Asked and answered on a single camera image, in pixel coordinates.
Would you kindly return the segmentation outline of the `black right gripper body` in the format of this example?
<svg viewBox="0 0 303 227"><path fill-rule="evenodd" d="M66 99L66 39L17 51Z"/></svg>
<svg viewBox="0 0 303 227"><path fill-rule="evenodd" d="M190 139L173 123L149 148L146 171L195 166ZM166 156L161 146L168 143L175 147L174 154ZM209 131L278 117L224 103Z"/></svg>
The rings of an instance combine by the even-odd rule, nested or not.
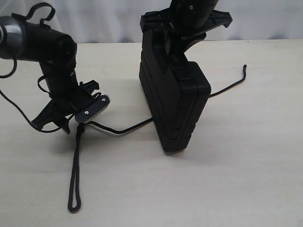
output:
<svg viewBox="0 0 303 227"><path fill-rule="evenodd" d="M146 12L141 16L140 27L143 33L165 31L181 41L187 42L187 50L206 37L206 32L217 27L228 28L232 23L229 12L213 7L169 7L160 11Z"/></svg>

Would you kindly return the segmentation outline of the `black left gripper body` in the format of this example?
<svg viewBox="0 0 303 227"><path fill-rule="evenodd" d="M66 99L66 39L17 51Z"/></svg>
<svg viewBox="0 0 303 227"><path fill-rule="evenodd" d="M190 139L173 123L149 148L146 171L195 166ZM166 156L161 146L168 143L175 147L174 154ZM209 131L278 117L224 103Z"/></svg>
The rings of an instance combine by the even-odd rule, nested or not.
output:
<svg viewBox="0 0 303 227"><path fill-rule="evenodd" d="M92 104L95 97L92 92L99 89L99 83L91 80L87 83L81 82L76 90L68 92L63 96L51 96L51 101L45 106L41 113L32 121L32 124L42 129L46 124L61 117L77 114Z"/></svg>

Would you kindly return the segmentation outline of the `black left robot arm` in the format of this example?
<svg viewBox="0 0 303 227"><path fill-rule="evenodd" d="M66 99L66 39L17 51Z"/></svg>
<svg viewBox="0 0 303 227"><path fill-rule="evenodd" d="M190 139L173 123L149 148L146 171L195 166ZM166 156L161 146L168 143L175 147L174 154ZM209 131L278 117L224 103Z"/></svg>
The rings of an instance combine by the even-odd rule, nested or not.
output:
<svg viewBox="0 0 303 227"><path fill-rule="evenodd" d="M25 16L12 14L0 18L0 57L13 61L38 62L46 81L50 102L30 122L39 131L48 123L70 133L68 115L75 115L95 102L92 95L99 84L76 78L77 44L71 36L33 24Z"/></svg>

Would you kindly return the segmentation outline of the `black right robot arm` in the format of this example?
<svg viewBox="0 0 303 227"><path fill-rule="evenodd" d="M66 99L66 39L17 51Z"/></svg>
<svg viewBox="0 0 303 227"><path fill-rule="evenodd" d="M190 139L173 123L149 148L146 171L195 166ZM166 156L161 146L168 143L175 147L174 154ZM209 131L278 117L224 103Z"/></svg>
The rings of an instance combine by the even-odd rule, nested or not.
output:
<svg viewBox="0 0 303 227"><path fill-rule="evenodd" d="M219 26L228 27L230 13L217 11L216 0L173 0L167 9L141 16L143 33L139 79L144 82L206 82L201 68L185 52Z"/></svg>

